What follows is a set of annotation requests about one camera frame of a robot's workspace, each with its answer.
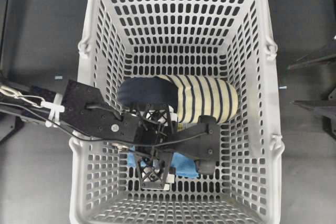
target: white cable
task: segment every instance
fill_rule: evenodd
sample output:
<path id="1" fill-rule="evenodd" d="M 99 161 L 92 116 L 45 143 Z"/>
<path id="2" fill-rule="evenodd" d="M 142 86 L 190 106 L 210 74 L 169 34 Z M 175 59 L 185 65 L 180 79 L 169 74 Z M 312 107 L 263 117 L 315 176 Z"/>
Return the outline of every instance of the white cable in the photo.
<path id="1" fill-rule="evenodd" d="M 3 95 L 5 95 L 7 97 L 13 97 L 14 99 L 23 100 L 23 101 L 29 103 L 31 106 L 34 106 L 36 108 L 42 108 L 43 106 L 38 105 L 36 102 L 33 102 L 33 101 L 27 99 L 26 97 L 40 99 L 41 103 L 46 101 L 43 97 L 38 97 L 36 95 L 23 95 L 20 91 L 18 91 L 16 89 L 13 89 L 11 87 L 5 86 L 5 85 L 0 86 L 0 93 L 2 93 Z"/>

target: black cable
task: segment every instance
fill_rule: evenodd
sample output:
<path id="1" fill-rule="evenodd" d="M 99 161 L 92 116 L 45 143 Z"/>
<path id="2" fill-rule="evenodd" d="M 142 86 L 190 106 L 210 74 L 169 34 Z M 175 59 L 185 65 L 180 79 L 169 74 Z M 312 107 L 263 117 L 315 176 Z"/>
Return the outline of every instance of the black cable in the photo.
<path id="1" fill-rule="evenodd" d="M 183 138 L 183 139 L 180 139 L 180 140 L 169 141 L 169 142 L 164 142 L 164 143 L 160 143 L 160 144 L 134 144 L 134 143 L 132 143 L 132 142 L 123 141 L 123 140 L 117 140 L 117 139 L 113 139 L 113 138 L 98 138 L 98 139 L 88 140 L 88 139 L 81 138 L 81 137 L 78 137 L 78 136 L 74 135 L 71 131 L 67 130 L 65 127 L 63 127 L 63 126 L 61 126 L 61 125 L 58 125 L 58 124 L 55 123 L 54 121 L 49 120 L 48 118 L 45 118 L 44 116 L 41 116 L 41 115 L 37 114 L 36 112 L 34 112 L 33 110 L 31 110 L 31 109 L 29 109 L 29 108 L 26 108 L 26 107 L 21 106 L 21 105 L 18 105 L 18 104 L 7 103 L 7 102 L 0 102 L 0 104 L 2 104 L 2 105 L 6 105 L 6 106 L 14 106 L 14 107 L 17 107 L 17 108 L 26 110 L 26 111 L 28 111 L 30 114 L 36 116 L 37 118 L 40 118 L 40 119 L 43 120 L 43 121 L 47 121 L 47 122 L 51 123 L 52 125 L 56 126 L 58 129 L 60 129 L 60 130 L 63 131 L 64 133 L 70 135 L 71 137 L 75 137 L 75 138 L 77 138 L 77 139 L 79 139 L 79 140 L 81 140 L 81 141 L 86 141 L 86 142 L 101 142 L 101 141 L 107 141 L 107 142 L 115 142 L 115 143 L 118 143 L 118 144 L 130 144 L 130 145 L 134 145 L 134 146 L 137 146 L 137 147 L 158 147 L 158 146 L 163 146 L 163 145 L 168 145 L 168 144 L 174 144 L 174 143 L 179 143 L 179 142 L 187 141 L 187 140 L 196 138 L 196 137 L 198 137 L 198 136 L 207 134 L 206 132 L 203 132 L 203 133 L 199 133 L 199 134 L 196 134 L 196 135 L 194 135 L 194 136 L 190 136 L 190 137 Z"/>
<path id="2" fill-rule="evenodd" d="M 155 145 L 153 145 L 153 147 L 159 147 L 159 146 L 168 145 L 168 144 L 176 144 L 176 143 L 184 142 L 184 141 L 187 141 L 187 140 L 199 137 L 199 136 L 203 136 L 205 134 L 208 134 L 208 133 L 206 133 L 206 132 L 198 133 L 196 135 L 193 135 L 193 136 L 190 136 L 190 137 L 186 137 L 186 138 L 183 138 L 183 139 L 169 141 L 169 142 L 164 142 L 164 143 L 161 143 L 161 144 L 155 144 Z"/>

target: blue cloth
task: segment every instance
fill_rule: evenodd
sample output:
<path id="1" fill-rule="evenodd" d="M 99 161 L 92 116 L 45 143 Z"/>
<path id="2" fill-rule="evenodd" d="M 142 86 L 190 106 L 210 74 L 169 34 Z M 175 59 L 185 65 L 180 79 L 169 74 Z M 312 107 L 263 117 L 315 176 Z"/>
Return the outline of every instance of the blue cloth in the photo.
<path id="1" fill-rule="evenodd" d="M 133 153 L 129 153 L 127 156 L 128 166 L 136 167 L 135 159 Z M 187 158 L 180 153 L 174 153 L 171 167 L 175 167 L 176 175 L 187 177 L 187 178 L 197 178 L 198 173 L 196 171 L 195 163 L 192 159 Z"/>

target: black metal bracket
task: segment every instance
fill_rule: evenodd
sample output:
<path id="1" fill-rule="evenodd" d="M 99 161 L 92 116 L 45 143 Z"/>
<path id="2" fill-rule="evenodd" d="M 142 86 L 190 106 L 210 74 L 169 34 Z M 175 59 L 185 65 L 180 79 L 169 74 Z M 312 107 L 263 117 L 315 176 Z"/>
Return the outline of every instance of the black metal bracket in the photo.
<path id="1" fill-rule="evenodd" d="M 24 122 L 18 117 L 0 113 L 0 144 L 13 136 L 24 126 Z"/>
<path id="2" fill-rule="evenodd" d="M 294 101 L 292 104 L 330 119 L 330 129 L 325 131 L 336 139 L 336 88 L 329 94 L 328 100 Z"/>
<path id="3" fill-rule="evenodd" d="M 328 65 L 336 61 L 336 40 L 324 45 L 320 49 L 307 54 L 295 63 L 288 66 L 288 69 L 306 68 L 315 65 Z"/>
<path id="4" fill-rule="evenodd" d="M 8 0 L 0 0 L 0 67 L 3 68 L 2 54 L 5 34 Z"/>

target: dark gray surface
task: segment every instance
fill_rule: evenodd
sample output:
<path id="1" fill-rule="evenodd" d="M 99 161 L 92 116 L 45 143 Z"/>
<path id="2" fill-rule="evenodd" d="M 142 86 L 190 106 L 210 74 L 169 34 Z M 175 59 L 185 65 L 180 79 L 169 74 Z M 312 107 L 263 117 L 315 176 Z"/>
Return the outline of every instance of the dark gray surface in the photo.
<path id="1" fill-rule="evenodd" d="M 77 76 L 87 0 L 10 0 L 4 57 L 23 84 L 62 91 Z M 269 0 L 280 90 L 283 155 L 281 223 L 335 223 L 336 141 L 322 119 L 290 104 L 322 99 L 336 66 L 287 71 L 336 34 L 333 0 Z M 62 75 L 63 81 L 55 81 Z M 69 223 L 72 153 L 68 136 L 27 124 L 0 146 L 0 223 Z"/>
<path id="2" fill-rule="evenodd" d="M 9 0 L 3 54 L 9 78 L 63 92 L 77 78 L 86 3 Z M 68 140 L 57 129 L 26 124 L 0 145 L 0 223 L 69 223 Z"/>

